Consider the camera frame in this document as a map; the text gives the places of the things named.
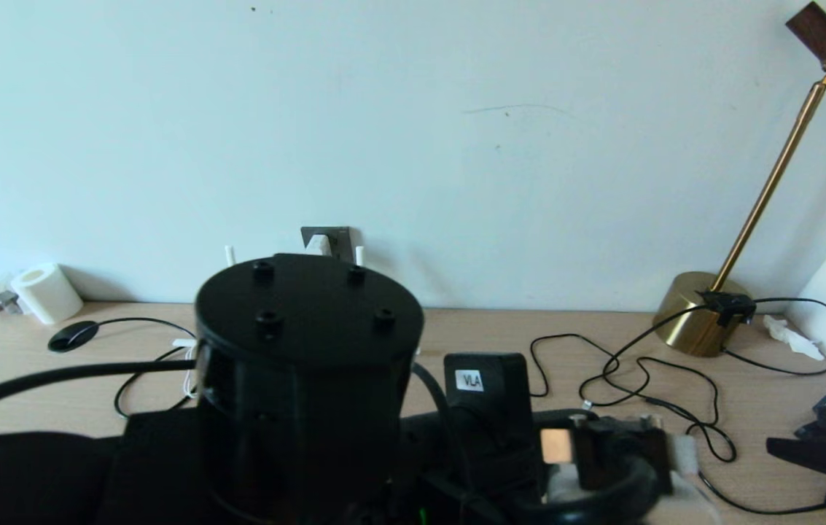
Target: wall outlet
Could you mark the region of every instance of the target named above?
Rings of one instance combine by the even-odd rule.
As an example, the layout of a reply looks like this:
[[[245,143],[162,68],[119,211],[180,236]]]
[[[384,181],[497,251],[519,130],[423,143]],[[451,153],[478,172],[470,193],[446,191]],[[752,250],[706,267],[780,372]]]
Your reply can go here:
[[[303,246],[308,246],[312,236],[321,233],[329,237],[329,245],[332,247],[332,256],[335,259],[343,260],[346,263],[353,263],[354,246],[351,243],[351,230],[347,226],[303,226],[300,228],[303,233]]]

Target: brass lamp base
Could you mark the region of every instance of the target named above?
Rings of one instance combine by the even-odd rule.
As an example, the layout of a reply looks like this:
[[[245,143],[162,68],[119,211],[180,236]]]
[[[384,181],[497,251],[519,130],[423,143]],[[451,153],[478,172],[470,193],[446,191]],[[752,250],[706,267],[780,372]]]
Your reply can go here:
[[[657,323],[676,312],[703,305],[704,299],[698,293],[709,289],[715,278],[713,273],[707,272],[680,273],[673,280],[652,322]],[[742,286],[732,281],[725,282],[722,291],[749,295]],[[726,326],[720,326],[718,318],[716,312],[696,310],[660,326],[655,332],[673,349],[693,356],[716,357],[739,324],[739,319],[734,316]]]

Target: desk lamp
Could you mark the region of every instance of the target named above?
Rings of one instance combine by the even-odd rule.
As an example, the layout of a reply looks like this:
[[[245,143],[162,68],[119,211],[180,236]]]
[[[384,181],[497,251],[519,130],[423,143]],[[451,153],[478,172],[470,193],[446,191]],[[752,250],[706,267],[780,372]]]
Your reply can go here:
[[[812,2],[792,17],[786,26],[818,57],[825,74],[821,80],[814,83],[803,102],[802,109],[795,118],[795,125],[789,132],[789,138],[782,147],[782,153],[779,153],[769,179],[766,179],[763,190],[750,210],[743,229],[736,236],[733,248],[730,248],[730,253],[720,266],[720,271],[717,275],[707,272],[686,272],[676,276],[653,319],[656,325],[676,312],[703,305],[705,299],[702,294],[706,292],[732,292],[748,295],[742,286],[727,280],[727,276],[730,275],[730,270],[739,259],[740,252],[743,252],[750,233],[759,222],[760,216],[763,215],[766,204],[775,192],[782,174],[785,173],[789,160],[792,160],[792,154],[795,153],[795,148],[798,147],[826,91],[826,13],[820,9],[818,4]],[[723,319],[717,312],[698,309],[658,327],[656,333],[666,342],[666,345],[672,346],[673,349],[700,357],[713,357],[720,355],[720,349],[735,331],[737,323],[739,323],[738,316]]]

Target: wooden desk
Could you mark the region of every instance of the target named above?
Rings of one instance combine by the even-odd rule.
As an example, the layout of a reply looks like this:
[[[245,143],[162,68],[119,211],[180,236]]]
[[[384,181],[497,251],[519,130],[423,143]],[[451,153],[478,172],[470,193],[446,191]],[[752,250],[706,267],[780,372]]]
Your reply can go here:
[[[190,305],[139,305],[139,303],[89,303],[76,320],[104,320],[119,316],[153,316],[193,329]],[[429,310],[422,355],[418,360],[442,382],[443,355],[462,351],[523,352],[529,362],[529,341],[548,333],[577,332],[619,349],[649,327],[650,315],[588,312],[510,312],[480,310]],[[0,381],[42,370],[85,363],[141,361],[153,359],[170,349],[183,333],[153,323],[117,323],[103,326],[92,342],[66,354],[46,350],[47,340],[58,327],[46,327],[29,316],[0,315]],[[795,369],[815,369],[819,363],[792,354],[782,343],[770,339],[760,327],[741,328],[730,348],[753,359]],[[595,375],[605,356],[580,340],[563,339],[539,346],[543,366],[549,373],[552,393],[533,399],[533,409],[578,408],[579,383]],[[820,501],[826,492],[826,475],[772,458],[765,452],[767,436],[790,438],[792,431],[813,419],[812,405],[826,393],[826,375],[790,378],[767,372],[727,356],[716,359],[693,358],[667,349],[656,337],[630,350],[623,362],[619,381],[639,385],[639,369],[629,359],[652,355],[707,373],[720,385],[722,425],[739,448],[740,459],[725,464],[713,459],[703,441],[698,443],[700,461],[706,474],[726,494],[754,508],[795,508]],[[649,393],[682,403],[701,418],[710,414],[709,387],[689,373],[652,367]],[[112,396],[124,378],[93,378],[44,386],[0,402],[0,432],[30,429],[77,432],[83,435],[118,435],[124,421],[112,408]],[[529,380],[534,392],[542,388],[539,373],[529,362]],[[593,386],[595,400],[613,399],[615,392]],[[182,396],[182,373],[152,373],[129,391],[124,406],[128,411],[167,408]],[[410,382],[404,415],[433,410],[425,388]],[[666,431],[683,432],[685,421],[642,401],[631,400],[598,409],[601,415],[635,416],[644,412],[662,414]],[[726,523],[826,523],[826,511],[799,516],[750,515],[716,501]]]

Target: toilet paper roll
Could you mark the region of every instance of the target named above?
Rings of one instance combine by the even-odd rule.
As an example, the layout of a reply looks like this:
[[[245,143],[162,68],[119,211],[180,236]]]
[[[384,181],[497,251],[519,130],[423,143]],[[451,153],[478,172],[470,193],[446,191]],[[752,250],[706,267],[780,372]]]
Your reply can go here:
[[[43,324],[62,322],[82,309],[82,298],[53,262],[25,270],[10,286]]]

